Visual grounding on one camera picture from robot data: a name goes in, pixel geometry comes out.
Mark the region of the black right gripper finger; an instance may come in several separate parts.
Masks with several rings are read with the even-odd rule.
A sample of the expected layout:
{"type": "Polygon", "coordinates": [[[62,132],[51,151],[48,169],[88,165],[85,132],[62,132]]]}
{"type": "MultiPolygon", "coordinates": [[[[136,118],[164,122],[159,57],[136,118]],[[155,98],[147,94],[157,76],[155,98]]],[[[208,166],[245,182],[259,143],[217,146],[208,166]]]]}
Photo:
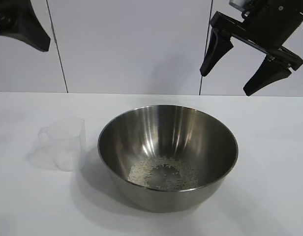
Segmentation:
{"type": "Polygon", "coordinates": [[[233,48],[231,37],[224,30],[212,28],[208,49],[200,67],[202,76],[207,76],[217,62],[233,48]]]}
{"type": "Polygon", "coordinates": [[[245,84],[243,90],[247,96],[251,96],[274,82],[288,78],[291,73],[285,64],[270,60],[270,58],[266,56],[258,70],[245,84]]]}

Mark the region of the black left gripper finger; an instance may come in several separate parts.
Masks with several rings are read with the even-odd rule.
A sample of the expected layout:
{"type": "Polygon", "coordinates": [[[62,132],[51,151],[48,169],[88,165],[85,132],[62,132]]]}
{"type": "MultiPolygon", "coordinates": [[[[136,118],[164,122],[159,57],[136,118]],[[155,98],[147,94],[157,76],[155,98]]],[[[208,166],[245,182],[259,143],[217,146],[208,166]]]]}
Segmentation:
{"type": "Polygon", "coordinates": [[[30,0],[24,12],[17,15],[9,24],[0,24],[0,36],[20,40],[41,52],[49,51],[51,42],[30,0]]]}

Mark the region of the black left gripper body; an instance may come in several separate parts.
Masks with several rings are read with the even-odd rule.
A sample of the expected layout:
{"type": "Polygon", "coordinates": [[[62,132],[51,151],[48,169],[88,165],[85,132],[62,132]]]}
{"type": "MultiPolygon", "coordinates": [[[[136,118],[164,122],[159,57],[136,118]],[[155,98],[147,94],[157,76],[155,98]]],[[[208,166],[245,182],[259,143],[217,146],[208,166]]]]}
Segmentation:
{"type": "Polygon", "coordinates": [[[28,0],[0,0],[0,24],[9,24],[28,4],[28,0]]]}

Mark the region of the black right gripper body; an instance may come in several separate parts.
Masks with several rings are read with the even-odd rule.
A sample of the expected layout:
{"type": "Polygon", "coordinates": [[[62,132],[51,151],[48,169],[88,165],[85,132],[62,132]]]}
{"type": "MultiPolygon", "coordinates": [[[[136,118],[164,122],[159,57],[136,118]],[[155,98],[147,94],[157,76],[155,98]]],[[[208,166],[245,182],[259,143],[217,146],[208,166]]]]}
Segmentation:
{"type": "Polygon", "coordinates": [[[243,21],[217,11],[211,28],[224,30],[288,68],[298,70],[303,65],[302,58],[283,47],[303,25],[303,0],[231,0],[229,4],[241,12],[243,21]]]}

